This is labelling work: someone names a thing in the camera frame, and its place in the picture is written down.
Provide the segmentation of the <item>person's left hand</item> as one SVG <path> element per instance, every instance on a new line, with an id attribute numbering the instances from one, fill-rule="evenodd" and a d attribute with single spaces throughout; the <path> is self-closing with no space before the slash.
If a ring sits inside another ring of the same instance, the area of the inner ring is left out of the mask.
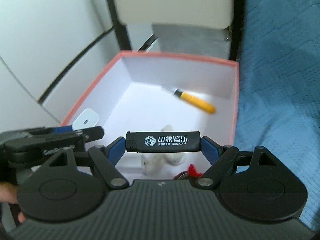
<path id="1" fill-rule="evenodd" d="M 17 200 L 18 186 L 9 182 L 1 182 L 0 184 L 0 199 L 1 203 L 18 204 Z"/>

